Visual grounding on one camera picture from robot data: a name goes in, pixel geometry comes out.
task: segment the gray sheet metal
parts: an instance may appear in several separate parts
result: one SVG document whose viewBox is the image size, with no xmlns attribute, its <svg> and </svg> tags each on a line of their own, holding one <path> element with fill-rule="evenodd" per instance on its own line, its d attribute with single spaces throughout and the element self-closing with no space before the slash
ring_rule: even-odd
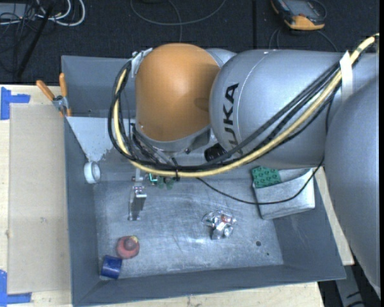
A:
<svg viewBox="0 0 384 307">
<path fill-rule="evenodd" d="M 100 161 L 113 148 L 107 118 L 66 117 L 88 161 Z"/>
<path fill-rule="evenodd" d="M 230 174 L 228 180 L 208 182 L 255 201 L 247 169 Z M 127 220 L 133 185 L 129 176 L 94 187 L 99 256 L 114 255 L 120 237 L 136 235 L 140 240 L 139 255 L 123 261 L 121 278 L 283 263 L 273 222 L 261 219 L 253 205 L 217 194 L 195 179 L 182 179 L 173 189 L 144 183 L 148 198 L 139 221 Z M 229 238 L 211 240 L 211 229 L 201 220 L 218 209 L 232 214 L 237 224 Z"/>
<path fill-rule="evenodd" d="M 279 171 L 282 183 L 262 188 L 255 188 L 253 185 L 253 190 L 259 203 L 285 200 L 300 192 L 293 200 L 270 205 L 259 205 L 262 218 L 274 219 L 313 209 L 314 183 L 311 180 L 308 181 L 312 174 L 313 169 L 310 168 L 283 169 Z"/>
<path fill-rule="evenodd" d="M 61 67 L 68 84 L 68 101 L 74 116 L 108 116 L 115 77 L 127 61 L 119 58 L 62 56 Z M 131 77 L 125 92 L 130 102 L 130 117 L 134 117 L 135 89 Z"/>
</svg>

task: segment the metal bracket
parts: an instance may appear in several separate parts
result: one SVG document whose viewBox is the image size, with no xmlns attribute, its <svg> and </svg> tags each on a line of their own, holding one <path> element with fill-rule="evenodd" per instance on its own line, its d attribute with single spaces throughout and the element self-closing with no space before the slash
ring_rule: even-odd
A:
<svg viewBox="0 0 384 307">
<path fill-rule="evenodd" d="M 131 77 L 135 77 L 138 73 L 138 69 L 140 68 L 141 62 L 143 58 L 147 56 L 148 53 L 152 51 L 152 48 L 143 51 L 135 51 L 132 53 L 132 61 L 131 61 Z"/>
<path fill-rule="evenodd" d="M 141 177 L 141 170 L 136 168 L 135 177 L 132 178 L 135 182 L 131 194 L 129 195 L 129 221 L 138 221 L 140 219 L 140 212 L 143 210 L 143 205 L 147 199 L 147 194 L 144 192 L 143 177 Z"/>
<path fill-rule="evenodd" d="M 68 103 L 67 97 L 62 97 L 59 95 L 58 97 L 54 98 L 52 100 L 52 104 L 54 105 L 55 108 L 57 108 L 59 111 L 62 113 L 65 112 L 65 109 L 70 109 L 70 104 Z"/>
</svg>

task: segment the green lego brick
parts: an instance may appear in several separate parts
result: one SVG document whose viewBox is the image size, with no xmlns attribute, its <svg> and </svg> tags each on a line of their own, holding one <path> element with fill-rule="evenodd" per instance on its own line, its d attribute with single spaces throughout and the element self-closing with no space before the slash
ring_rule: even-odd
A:
<svg viewBox="0 0 384 307">
<path fill-rule="evenodd" d="M 279 171 L 273 168 L 263 166 L 253 168 L 252 177 L 256 189 L 282 183 Z"/>
</svg>

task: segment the bin floor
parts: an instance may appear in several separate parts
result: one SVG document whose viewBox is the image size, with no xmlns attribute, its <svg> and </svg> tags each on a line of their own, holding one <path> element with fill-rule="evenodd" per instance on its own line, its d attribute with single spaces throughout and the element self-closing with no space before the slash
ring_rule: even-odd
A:
<svg viewBox="0 0 384 307">
<path fill-rule="evenodd" d="M 250 178 L 207 181 L 240 199 L 256 201 Z M 120 278 L 283 263 L 273 221 L 261 219 L 257 206 L 220 195 L 196 179 L 182 178 L 172 189 L 144 182 L 148 197 L 138 221 L 127 220 L 133 182 L 94 186 L 100 265 L 105 255 L 116 256 L 120 237 L 135 235 L 140 242 L 139 254 L 123 260 Z M 202 218 L 218 209 L 232 214 L 237 223 L 229 238 L 212 240 Z"/>
</svg>

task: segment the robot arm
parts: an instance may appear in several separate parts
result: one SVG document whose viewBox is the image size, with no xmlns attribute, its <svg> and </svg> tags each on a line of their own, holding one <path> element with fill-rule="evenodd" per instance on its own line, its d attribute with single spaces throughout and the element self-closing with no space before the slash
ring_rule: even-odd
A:
<svg viewBox="0 0 384 307">
<path fill-rule="evenodd" d="M 378 55 L 362 54 L 376 37 L 350 55 L 347 99 L 339 53 L 159 47 L 135 78 L 136 144 L 118 121 L 129 68 L 117 81 L 110 137 L 113 124 L 116 148 L 163 177 L 204 177 L 249 162 L 310 168 L 324 160 L 335 211 L 380 296 Z"/>
</svg>

